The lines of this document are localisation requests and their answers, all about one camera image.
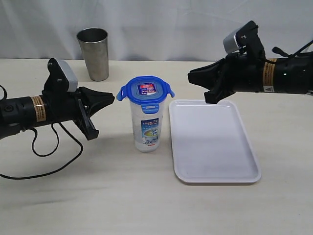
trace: metal cup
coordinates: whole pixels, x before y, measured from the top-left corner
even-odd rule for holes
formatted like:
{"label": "metal cup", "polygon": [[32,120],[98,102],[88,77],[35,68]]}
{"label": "metal cup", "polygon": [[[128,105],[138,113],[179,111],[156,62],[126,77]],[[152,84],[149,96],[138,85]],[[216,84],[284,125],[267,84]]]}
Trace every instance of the metal cup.
{"label": "metal cup", "polygon": [[91,80],[106,80],[109,77],[108,32],[101,28],[86,28],[76,38]]}

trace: table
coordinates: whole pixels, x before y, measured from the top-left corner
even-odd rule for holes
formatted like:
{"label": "table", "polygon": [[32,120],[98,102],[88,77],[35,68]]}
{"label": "table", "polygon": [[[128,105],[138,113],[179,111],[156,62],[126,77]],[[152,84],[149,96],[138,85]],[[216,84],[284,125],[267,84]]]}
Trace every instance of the table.
{"label": "table", "polygon": [[[169,82],[174,99],[203,99],[205,89],[187,73],[208,62],[110,61],[110,76],[89,80],[82,60],[68,61],[79,86],[112,92],[140,75]],[[0,83],[9,98],[41,93],[47,60],[1,59]],[[168,109],[160,147],[140,153],[133,144],[130,106],[115,100],[92,117],[99,138],[87,141],[71,122],[65,126],[83,143],[82,156],[63,171],[39,179],[0,179],[1,235],[306,235],[313,234],[313,98],[308,95],[236,93],[260,161],[262,179],[251,186],[186,186],[173,171]],[[79,151],[56,126],[59,150],[47,158],[31,151],[33,133],[0,141],[0,172],[26,176],[54,170]],[[36,149],[54,148],[55,136],[41,127]]]}

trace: clear plastic container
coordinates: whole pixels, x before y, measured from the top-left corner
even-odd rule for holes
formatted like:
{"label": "clear plastic container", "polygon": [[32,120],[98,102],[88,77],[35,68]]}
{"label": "clear plastic container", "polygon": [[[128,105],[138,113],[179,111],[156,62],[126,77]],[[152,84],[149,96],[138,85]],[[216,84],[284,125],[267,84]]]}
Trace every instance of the clear plastic container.
{"label": "clear plastic container", "polygon": [[141,152],[154,151],[160,144],[167,94],[174,97],[168,83],[158,77],[141,76],[129,81],[117,95],[117,100],[130,100],[134,144]]}

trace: white backdrop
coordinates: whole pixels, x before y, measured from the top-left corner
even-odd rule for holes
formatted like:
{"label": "white backdrop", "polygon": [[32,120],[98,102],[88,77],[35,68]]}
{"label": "white backdrop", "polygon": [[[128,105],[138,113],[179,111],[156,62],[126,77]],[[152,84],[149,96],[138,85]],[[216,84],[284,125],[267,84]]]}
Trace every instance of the white backdrop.
{"label": "white backdrop", "polygon": [[0,0],[0,58],[81,59],[76,33],[109,32],[111,60],[218,60],[249,20],[267,56],[313,37],[313,0]]}

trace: white tray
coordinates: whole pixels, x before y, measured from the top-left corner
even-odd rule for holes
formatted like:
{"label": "white tray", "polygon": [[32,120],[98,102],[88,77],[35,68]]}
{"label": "white tray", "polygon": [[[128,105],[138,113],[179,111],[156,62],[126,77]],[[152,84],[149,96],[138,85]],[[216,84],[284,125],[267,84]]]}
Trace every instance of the white tray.
{"label": "white tray", "polygon": [[174,171],[186,184],[253,184],[261,179],[235,104],[174,100],[169,106]]}

